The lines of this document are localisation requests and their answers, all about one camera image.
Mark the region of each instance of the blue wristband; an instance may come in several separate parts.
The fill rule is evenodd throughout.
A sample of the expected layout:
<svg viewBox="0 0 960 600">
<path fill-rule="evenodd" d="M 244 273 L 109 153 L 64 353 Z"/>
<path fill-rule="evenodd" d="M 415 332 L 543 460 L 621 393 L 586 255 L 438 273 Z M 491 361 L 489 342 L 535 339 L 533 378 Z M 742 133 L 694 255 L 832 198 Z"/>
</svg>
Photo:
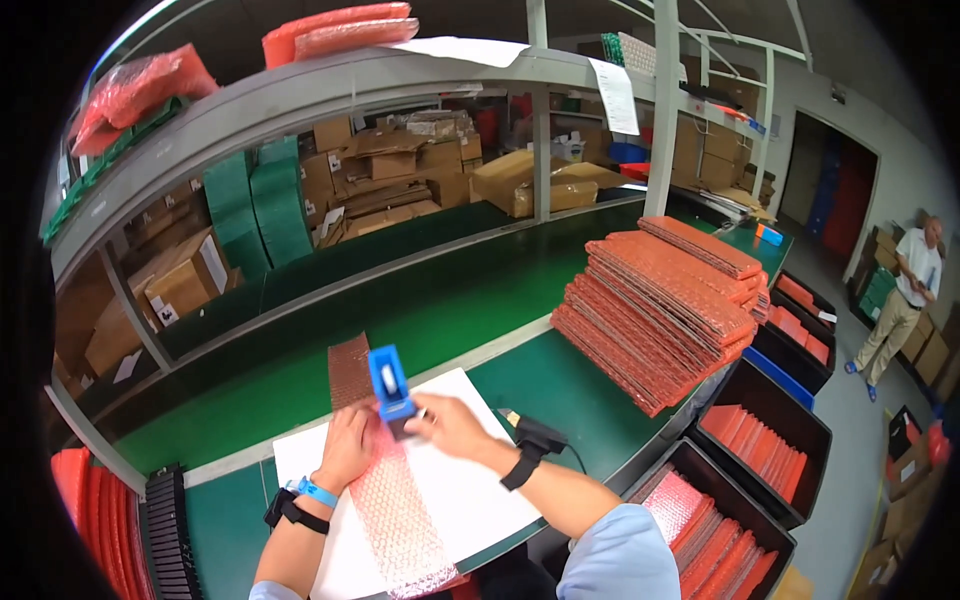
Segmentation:
<svg viewBox="0 0 960 600">
<path fill-rule="evenodd" d="M 323 488 L 318 488 L 317 486 L 310 483 L 310 480 L 306 477 L 303 477 L 300 480 L 300 483 L 297 485 L 297 492 L 305 493 L 314 500 L 325 504 L 331 509 L 337 508 L 337 496 L 332 493 L 324 490 Z"/>
</svg>

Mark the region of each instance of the concrete floor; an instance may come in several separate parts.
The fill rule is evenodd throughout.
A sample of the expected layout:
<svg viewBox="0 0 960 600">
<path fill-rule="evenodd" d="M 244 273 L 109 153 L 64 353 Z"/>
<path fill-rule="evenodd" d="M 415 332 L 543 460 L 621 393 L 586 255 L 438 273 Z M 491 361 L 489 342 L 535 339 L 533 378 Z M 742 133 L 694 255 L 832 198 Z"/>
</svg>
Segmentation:
<svg viewBox="0 0 960 600">
<path fill-rule="evenodd" d="M 798 543 L 793 565 L 813 581 L 815 598 L 835 600 L 845 597 L 861 555 L 875 534 L 874 513 L 885 460 L 883 409 L 896 414 L 906 404 L 923 429 L 933 415 L 897 359 L 890 362 L 876 386 L 876 404 L 867 396 L 863 375 L 843 371 L 843 364 L 853 359 L 870 335 L 848 307 L 841 282 L 846 265 L 805 239 L 796 223 L 779 225 L 797 237 L 783 269 L 837 309 L 836 372 L 817 394 L 813 411 L 833 432 L 827 473 L 810 521 L 792 532 Z M 882 502 L 880 514 L 885 510 L 885 493 Z"/>
</svg>

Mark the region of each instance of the blue tape dispenser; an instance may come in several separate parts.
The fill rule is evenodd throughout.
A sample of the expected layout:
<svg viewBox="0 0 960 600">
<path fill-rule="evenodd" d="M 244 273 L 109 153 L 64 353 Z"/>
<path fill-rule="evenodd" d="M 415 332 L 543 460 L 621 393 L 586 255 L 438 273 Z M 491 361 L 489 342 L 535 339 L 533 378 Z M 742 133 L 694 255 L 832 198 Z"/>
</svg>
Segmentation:
<svg viewBox="0 0 960 600">
<path fill-rule="evenodd" d="M 417 413 L 417 405 L 407 391 L 407 378 L 396 355 L 396 346 L 390 344 L 370 351 L 370 378 L 376 399 L 380 400 L 380 419 L 387 424 L 398 442 L 411 437 L 403 424 Z"/>
</svg>

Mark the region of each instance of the khaki pants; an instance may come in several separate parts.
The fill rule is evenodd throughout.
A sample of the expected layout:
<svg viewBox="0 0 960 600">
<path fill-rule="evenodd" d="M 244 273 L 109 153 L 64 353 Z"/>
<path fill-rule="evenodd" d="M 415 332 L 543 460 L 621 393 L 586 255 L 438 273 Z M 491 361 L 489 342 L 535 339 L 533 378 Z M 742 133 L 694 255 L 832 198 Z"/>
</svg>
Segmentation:
<svg viewBox="0 0 960 600">
<path fill-rule="evenodd" d="M 910 332 L 919 320 L 920 311 L 906 301 L 900 290 L 894 288 L 887 296 L 887 301 L 883 303 L 883 310 L 880 311 L 880 316 L 876 320 L 876 327 L 870 332 L 867 342 L 853 359 L 856 369 L 863 371 L 876 354 L 874 365 L 867 373 L 867 383 L 876 385 L 886 370 L 887 364 L 890 363 L 890 359 L 910 337 Z"/>
</svg>

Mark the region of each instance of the shirt sleeve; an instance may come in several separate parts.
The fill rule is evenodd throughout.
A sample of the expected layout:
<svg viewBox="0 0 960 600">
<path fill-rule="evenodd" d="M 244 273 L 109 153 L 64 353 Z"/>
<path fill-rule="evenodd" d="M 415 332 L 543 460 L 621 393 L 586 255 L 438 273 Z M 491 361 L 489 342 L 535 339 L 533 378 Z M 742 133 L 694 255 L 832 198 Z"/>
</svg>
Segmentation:
<svg viewBox="0 0 960 600">
<path fill-rule="evenodd" d="M 250 590 L 250 600 L 303 600 L 292 589 L 273 581 L 261 581 Z"/>
<path fill-rule="evenodd" d="M 680 576 L 670 547 L 647 509 L 621 504 L 573 547 L 558 600 L 620 598 L 680 600 Z"/>
</svg>

